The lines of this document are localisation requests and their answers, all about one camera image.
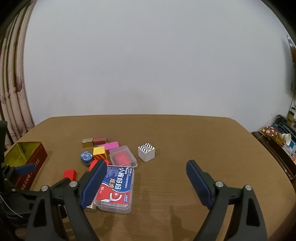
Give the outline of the white paper cup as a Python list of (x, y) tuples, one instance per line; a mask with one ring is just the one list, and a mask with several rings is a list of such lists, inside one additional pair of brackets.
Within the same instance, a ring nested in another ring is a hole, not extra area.
[(287, 146), (290, 145), (290, 142), (292, 140), (292, 136), (289, 133), (280, 133), (280, 138), (285, 142)]

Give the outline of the pink block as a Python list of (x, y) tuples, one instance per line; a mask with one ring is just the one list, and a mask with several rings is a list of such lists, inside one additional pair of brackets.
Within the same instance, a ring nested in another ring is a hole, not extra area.
[(118, 148), (119, 144), (118, 144), (118, 142), (110, 142), (110, 143), (98, 145), (97, 147), (104, 147), (106, 153), (109, 154), (110, 150)]

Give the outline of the red rounded case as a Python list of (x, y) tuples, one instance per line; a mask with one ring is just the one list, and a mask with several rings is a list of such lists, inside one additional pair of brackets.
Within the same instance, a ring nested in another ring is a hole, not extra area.
[(91, 164), (89, 166), (89, 169), (88, 169), (89, 172), (93, 169), (93, 167), (96, 165), (97, 162), (98, 162), (98, 160), (94, 160), (94, 161), (91, 162)]

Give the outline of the yellow striped cube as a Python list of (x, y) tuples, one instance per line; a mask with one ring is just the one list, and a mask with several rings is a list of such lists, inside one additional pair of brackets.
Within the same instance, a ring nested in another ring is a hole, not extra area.
[(95, 160), (106, 160), (107, 154), (104, 146), (93, 148), (93, 158)]

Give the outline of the maroon block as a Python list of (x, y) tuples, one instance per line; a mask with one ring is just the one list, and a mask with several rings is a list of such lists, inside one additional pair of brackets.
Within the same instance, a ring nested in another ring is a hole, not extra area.
[(99, 146), (99, 145), (103, 145), (106, 144), (108, 142), (107, 137), (94, 137), (93, 138), (93, 145), (94, 146)]

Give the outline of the clear box with red item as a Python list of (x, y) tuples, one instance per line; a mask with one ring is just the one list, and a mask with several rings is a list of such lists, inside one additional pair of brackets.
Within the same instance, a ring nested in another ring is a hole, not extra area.
[(121, 146), (109, 151), (110, 160), (113, 166), (136, 168), (137, 159), (134, 157), (128, 146)]

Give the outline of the gold block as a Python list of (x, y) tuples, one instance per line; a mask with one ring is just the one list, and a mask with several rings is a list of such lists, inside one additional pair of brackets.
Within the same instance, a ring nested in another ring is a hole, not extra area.
[(93, 138), (84, 138), (82, 140), (82, 147), (83, 148), (88, 148), (88, 147), (93, 147), (94, 143), (93, 143)]

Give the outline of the cluttered side shelf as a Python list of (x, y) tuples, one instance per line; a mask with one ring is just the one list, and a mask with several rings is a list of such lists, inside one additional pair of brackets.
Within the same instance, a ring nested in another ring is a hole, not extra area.
[[(280, 133), (292, 136), (287, 146), (280, 138)], [(273, 123), (252, 135), (271, 153), (290, 180), (295, 180), (295, 120), (278, 115)]]

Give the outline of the white zigzag cube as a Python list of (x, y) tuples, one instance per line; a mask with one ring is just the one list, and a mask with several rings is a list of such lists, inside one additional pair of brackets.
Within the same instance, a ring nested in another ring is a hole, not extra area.
[(145, 143), (138, 147), (138, 156), (144, 161), (148, 162), (155, 158), (156, 150), (150, 143)]

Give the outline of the blue red floss box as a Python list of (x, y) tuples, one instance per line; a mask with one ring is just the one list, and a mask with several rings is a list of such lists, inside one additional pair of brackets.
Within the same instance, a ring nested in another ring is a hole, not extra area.
[(134, 169), (108, 166), (93, 203), (102, 211), (129, 214), (132, 210)]

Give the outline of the small red cube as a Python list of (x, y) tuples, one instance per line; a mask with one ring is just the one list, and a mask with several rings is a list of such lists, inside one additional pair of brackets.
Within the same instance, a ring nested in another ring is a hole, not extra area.
[(69, 178), (70, 181), (76, 181), (77, 173), (74, 169), (65, 170), (63, 173), (63, 178)]

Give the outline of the blue patterned round case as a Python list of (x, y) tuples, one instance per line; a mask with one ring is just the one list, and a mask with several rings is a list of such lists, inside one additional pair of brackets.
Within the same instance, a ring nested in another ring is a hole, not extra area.
[(80, 159), (81, 159), (81, 162), (85, 166), (89, 167), (90, 164), (92, 163), (92, 161), (94, 160), (94, 157), (93, 157), (93, 155), (90, 152), (85, 151), (85, 152), (81, 153)]

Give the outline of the red gold tin box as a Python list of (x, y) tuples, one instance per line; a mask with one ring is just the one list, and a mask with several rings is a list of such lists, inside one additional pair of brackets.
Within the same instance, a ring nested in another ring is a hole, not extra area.
[(48, 154), (41, 142), (18, 142), (5, 154), (1, 167), (3, 168), (5, 165), (22, 166), (33, 163), (36, 167), (35, 171), (21, 176), (17, 184), (14, 185), (16, 189), (30, 190), (47, 157)]

